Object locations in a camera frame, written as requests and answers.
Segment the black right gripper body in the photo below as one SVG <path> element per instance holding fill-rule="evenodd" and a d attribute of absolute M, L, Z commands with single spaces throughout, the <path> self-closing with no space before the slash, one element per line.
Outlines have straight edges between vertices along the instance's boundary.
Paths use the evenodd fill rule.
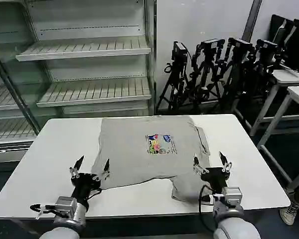
<path fill-rule="evenodd" d="M 226 180 L 230 177 L 230 172 L 223 171 L 222 167 L 207 168 L 208 172 L 201 173 L 201 179 L 210 184 L 213 193 L 220 194 L 224 187 L 227 187 Z"/>

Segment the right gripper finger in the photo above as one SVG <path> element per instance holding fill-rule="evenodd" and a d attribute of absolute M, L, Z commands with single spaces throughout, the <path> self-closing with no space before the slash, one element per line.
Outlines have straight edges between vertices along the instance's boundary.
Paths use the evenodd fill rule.
<path fill-rule="evenodd" d="M 198 175 L 204 175 L 209 173 L 208 169 L 200 166 L 197 156 L 194 157 L 193 171 Z"/>
<path fill-rule="evenodd" d="M 219 152 L 219 156 L 223 165 L 222 172 L 230 173 L 232 168 L 232 162 L 228 161 L 227 157 L 222 152 Z"/>

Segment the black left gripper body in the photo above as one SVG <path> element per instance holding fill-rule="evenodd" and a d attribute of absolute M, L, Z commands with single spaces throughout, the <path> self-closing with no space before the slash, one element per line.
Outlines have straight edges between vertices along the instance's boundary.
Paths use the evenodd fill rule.
<path fill-rule="evenodd" d="M 74 186 L 71 197 L 83 206 L 88 206 L 88 200 L 101 193 L 101 181 L 94 181 L 94 176 L 94 174 L 79 173 L 78 178 L 71 179 Z"/>

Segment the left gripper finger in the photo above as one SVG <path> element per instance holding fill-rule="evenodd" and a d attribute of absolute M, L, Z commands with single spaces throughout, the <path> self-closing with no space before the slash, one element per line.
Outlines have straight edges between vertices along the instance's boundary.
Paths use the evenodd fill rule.
<path fill-rule="evenodd" d="M 99 165 L 99 167 L 95 168 L 94 172 L 94 181 L 105 181 L 110 176 L 110 160 L 107 159 L 104 165 Z"/>
<path fill-rule="evenodd" d="M 72 179 L 79 177 L 79 169 L 82 165 L 83 159 L 84 159 L 84 156 L 81 156 L 80 159 L 78 159 L 75 162 L 74 166 L 69 168 L 69 172 L 71 174 Z"/>

